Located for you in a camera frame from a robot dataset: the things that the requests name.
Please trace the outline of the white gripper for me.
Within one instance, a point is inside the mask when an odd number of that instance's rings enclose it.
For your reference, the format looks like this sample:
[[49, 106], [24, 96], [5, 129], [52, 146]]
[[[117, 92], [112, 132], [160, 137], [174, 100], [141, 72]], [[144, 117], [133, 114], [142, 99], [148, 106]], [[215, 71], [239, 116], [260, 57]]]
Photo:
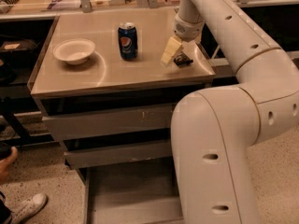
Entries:
[[191, 42], [196, 39], [202, 33], [204, 24], [205, 22], [201, 16], [196, 16], [195, 21], [189, 21], [182, 19], [177, 14], [173, 22], [173, 32], [175, 35], [169, 38], [165, 46], [161, 58], [162, 65], [168, 66], [182, 52], [183, 41]]

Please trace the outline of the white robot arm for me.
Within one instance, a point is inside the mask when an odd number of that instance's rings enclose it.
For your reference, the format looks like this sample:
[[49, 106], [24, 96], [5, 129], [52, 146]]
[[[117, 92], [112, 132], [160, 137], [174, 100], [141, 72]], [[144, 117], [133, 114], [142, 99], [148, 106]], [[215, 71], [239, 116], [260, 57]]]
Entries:
[[181, 0], [167, 51], [205, 24], [237, 82], [194, 91], [171, 120], [185, 224], [261, 224], [248, 147], [298, 122], [299, 72], [288, 54], [232, 0]]

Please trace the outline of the person's hand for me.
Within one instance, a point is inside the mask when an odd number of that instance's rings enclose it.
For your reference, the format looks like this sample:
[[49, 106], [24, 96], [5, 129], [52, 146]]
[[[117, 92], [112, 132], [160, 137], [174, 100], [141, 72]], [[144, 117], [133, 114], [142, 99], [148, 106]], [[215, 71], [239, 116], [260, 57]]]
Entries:
[[9, 169], [18, 157], [18, 149], [11, 148], [11, 154], [0, 161], [0, 185], [4, 184], [9, 176]]

